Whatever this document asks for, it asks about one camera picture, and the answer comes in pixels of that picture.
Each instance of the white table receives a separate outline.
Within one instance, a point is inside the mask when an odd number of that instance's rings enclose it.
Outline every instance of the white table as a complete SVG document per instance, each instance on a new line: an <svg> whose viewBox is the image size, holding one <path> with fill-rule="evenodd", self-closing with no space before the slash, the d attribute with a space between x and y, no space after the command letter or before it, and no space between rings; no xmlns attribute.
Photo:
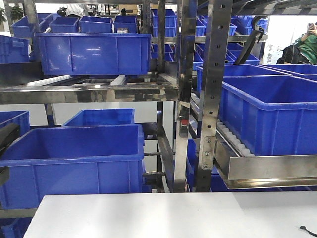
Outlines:
<svg viewBox="0 0 317 238"><path fill-rule="evenodd" d="M56 195L25 238L310 238L317 192Z"/></svg>

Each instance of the blue storage crate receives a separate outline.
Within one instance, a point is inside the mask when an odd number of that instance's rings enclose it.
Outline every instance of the blue storage crate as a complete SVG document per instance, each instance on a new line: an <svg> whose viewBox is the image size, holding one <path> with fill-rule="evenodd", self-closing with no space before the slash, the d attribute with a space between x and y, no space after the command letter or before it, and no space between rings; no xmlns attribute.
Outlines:
<svg viewBox="0 0 317 238"><path fill-rule="evenodd" d="M156 28L159 27L159 12L157 9L151 9L151 22ZM171 9L165 10L165 27L176 27L177 16L176 13Z"/></svg>
<svg viewBox="0 0 317 238"><path fill-rule="evenodd" d="M193 70L197 70L198 66L203 66L203 59L200 57L197 51L194 51Z"/></svg>
<svg viewBox="0 0 317 238"><path fill-rule="evenodd" d="M243 46L239 43L228 43L227 49L230 51L240 51L243 49Z"/></svg>
<svg viewBox="0 0 317 238"><path fill-rule="evenodd" d="M80 21L80 32L112 33L112 18L83 16Z"/></svg>
<svg viewBox="0 0 317 238"><path fill-rule="evenodd" d="M316 91L292 76L225 77L219 119L256 156L315 154Z"/></svg>
<svg viewBox="0 0 317 238"><path fill-rule="evenodd" d="M115 33L119 28L127 29L128 33L137 33L136 16L116 16L113 25Z"/></svg>
<svg viewBox="0 0 317 238"><path fill-rule="evenodd" d="M284 73L291 74L296 77L311 79L317 81L317 66L310 64L276 64L263 65L272 69L279 70Z"/></svg>
<svg viewBox="0 0 317 238"><path fill-rule="evenodd" d="M241 51L227 51L229 56L233 58L235 61L239 56ZM260 63L260 60L255 57L253 54L250 54L249 57L247 58L245 64L251 64L251 65L258 65Z"/></svg>
<svg viewBox="0 0 317 238"><path fill-rule="evenodd" d="M206 34L206 26L196 19L196 36L204 36Z"/></svg>
<svg viewBox="0 0 317 238"><path fill-rule="evenodd" d="M150 34L38 33L37 36L45 75L142 75L149 70Z"/></svg>
<svg viewBox="0 0 317 238"><path fill-rule="evenodd" d="M176 27L165 27L165 36L166 37L174 37L176 36ZM152 35L154 37L158 37L159 36L159 29L157 27L153 27L152 26Z"/></svg>
<svg viewBox="0 0 317 238"><path fill-rule="evenodd" d="M153 52L158 52L158 45L157 44L152 44L152 48L151 50ZM172 47L170 46L170 44L165 44L165 53L174 53Z"/></svg>
<svg viewBox="0 0 317 238"><path fill-rule="evenodd" d="M3 238L23 238L32 218L8 218L0 219L0 227Z"/></svg>
<svg viewBox="0 0 317 238"><path fill-rule="evenodd" d="M75 33L79 29L78 20L77 17L58 17L49 26L53 33Z"/></svg>
<svg viewBox="0 0 317 238"><path fill-rule="evenodd" d="M29 40L0 36L0 63L29 62Z"/></svg>
<svg viewBox="0 0 317 238"><path fill-rule="evenodd" d="M241 77L241 76L269 76L269 75L289 75L278 70L254 66L250 64L242 65L226 65L224 68L225 77Z"/></svg>
<svg viewBox="0 0 317 238"><path fill-rule="evenodd" d="M158 53L157 53L157 52L151 52L151 58L157 59L158 57L159 57L159 56L158 56ZM169 62L174 62L173 54L172 54L172 53L169 53L169 52L166 52L166 53L165 53L164 60L165 60L165 61L169 61Z"/></svg>
<svg viewBox="0 0 317 238"><path fill-rule="evenodd" d="M237 30L237 26L235 26L232 23L230 23L228 35L229 36L234 36L234 33L236 32L236 30Z"/></svg>
<svg viewBox="0 0 317 238"><path fill-rule="evenodd" d="M142 192L141 125L34 129L5 151L4 209L36 208L45 195Z"/></svg>
<svg viewBox="0 0 317 238"><path fill-rule="evenodd" d="M134 109L81 110L62 127L104 126L134 124Z"/></svg>
<svg viewBox="0 0 317 238"><path fill-rule="evenodd" d="M47 16L49 16L49 13L38 13L39 27L41 32L44 32L47 29L45 24L45 18ZM32 37L27 16L12 24L12 29L15 37Z"/></svg>
<svg viewBox="0 0 317 238"><path fill-rule="evenodd" d="M29 111L9 111L0 112L0 128L14 123L20 126L20 135L24 135L30 130Z"/></svg>

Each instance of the stacked bins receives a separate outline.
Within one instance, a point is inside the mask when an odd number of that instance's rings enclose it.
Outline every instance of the stacked bins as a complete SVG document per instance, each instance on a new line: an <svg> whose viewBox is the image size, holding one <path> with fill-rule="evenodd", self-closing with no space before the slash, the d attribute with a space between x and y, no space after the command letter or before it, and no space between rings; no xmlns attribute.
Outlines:
<svg viewBox="0 0 317 238"><path fill-rule="evenodd" d="M252 32L253 16L233 16L231 21L237 26L237 31L242 35L250 35ZM267 32L268 20L263 18L258 21L258 26Z"/></svg>
<svg viewBox="0 0 317 238"><path fill-rule="evenodd" d="M159 12L157 9L151 9L151 28L152 35L158 37L159 34ZM176 13L171 9L166 9L165 13L165 36L174 37L176 36L176 24L177 16Z"/></svg>
<svg viewBox="0 0 317 238"><path fill-rule="evenodd" d="M29 62L29 40L0 36L0 63Z"/></svg>
<svg viewBox="0 0 317 238"><path fill-rule="evenodd" d="M49 26L53 33L75 33L79 30L77 17L58 17Z"/></svg>
<svg viewBox="0 0 317 238"><path fill-rule="evenodd" d="M38 207L45 195L142 192L141 125L34 129L2 155L4 209Z"/></svg>
<svg viewBox="0 0 317 238"><path fill-rule="evenodd" d="M0 128L11 123L20 126L20 135L24 135L30 130L30 113L29 111L9 111L0 112Z"/></svg>
<svg viewBox="0 0 317 238"><path fill-rule="evenodd" d="M83 16L80 21L80 32L112 33L112 18Z"/></svg>
<svg viewBox="0 0 317 238"><path fill-rule="evenodd" d="M317 153L317 83L225 77L219 119L257 156Z"/></svg>
<svg viewBox="0 0 317 238"><path fill-rule="evenodd" d="M158 45L152 44L151 48L151 58L158 58ZM174 51L169 44L165 44L165 61L174 62Z"/></svg>
<svg viewBox="0 0 317 238"><path fill-rule="evenodd" d="M204 36L206 34L206 26L196 19L196 36Z"/></svg>
<svg viewBox="0 0 317 238"><path fill-rule="evenodd" d="M137 33L136 16L116 16L113 25L115 33Z"/></svg>
<svg viewBox="0 0 317 238"><path fill-rule="evenodd" d="M45 19L49 15L50 15L49 13L38 13L39 27L41 32L44 32L47 29L47 24ZM12 25L12 29L13 29L13 33L15 37L21 37L21 38L32 37L27 16L15 22Z"/></svg>
<svg viewBox="0 0 317 238"><path fill-rule="evenodd" d="M311 79L317 81L317 66L310 64L277 64L277 65L264 65L284 73L289 73L296 77Z"/></svg>
<svg viewBox="0 0 317 238"><path fill-rule="evenodd" d="M32 218L9 218L0 219L0 237L23 238Z"/></svg>
<svg viewBox="0 0 317 238"><path fill-rule="evenodd" d="M38 33L37 36L45 75L142 75L150 67L150 34Z"/></svg>

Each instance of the metal rod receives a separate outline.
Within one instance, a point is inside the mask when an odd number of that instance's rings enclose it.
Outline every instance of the metal rod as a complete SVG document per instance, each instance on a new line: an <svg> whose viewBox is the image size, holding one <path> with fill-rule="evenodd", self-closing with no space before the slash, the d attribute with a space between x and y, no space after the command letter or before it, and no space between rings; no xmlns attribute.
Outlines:
<svg viewBox="0 0 317 238"><path fill-rule="evenodd" d="M39 40L36 33L40 32L38 15L33 0L24 0L25 10L28 16L29 27L32 36L33 54L35 61L41 61Z"/></svg>
<svg viewBox="0 0 317 238"><path fill-rule="evenodd" d="M233 0L209 0L206 50L199 105L201 136L196 179L197 192L209 192L210 189L232 5Z"/></svg>
<svg viewBox="0 0 317 238"><path fill-rule="evenodd" d="M186 161L190 97L192 88L197 0L179 0L177 4L177 103L174 192L186 191Z"/></svg>
<svg viewBox="0 0 317 238"><path fill-rule="evenodd" d="M158 2L158 73L165 72L165 0Z"/></svg>
<svg viewBox="0 0 317 238"><path fill-rule="evenodd" d="M142 14L143 14L143 33L151 33L150 28L150 0L143 0L142 5Z"/></svg>

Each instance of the bin handle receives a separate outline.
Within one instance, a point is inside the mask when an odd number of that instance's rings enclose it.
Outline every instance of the bin handle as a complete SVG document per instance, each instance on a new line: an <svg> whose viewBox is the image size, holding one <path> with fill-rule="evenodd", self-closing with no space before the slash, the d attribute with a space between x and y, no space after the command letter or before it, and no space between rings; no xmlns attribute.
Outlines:
<svg viewBox="0 0 317 238"><path fill-rule="evenodd" d="M24 42L22 42L22 41L12 41L12 45L14 46L14 47L24 47Z"/></svg>

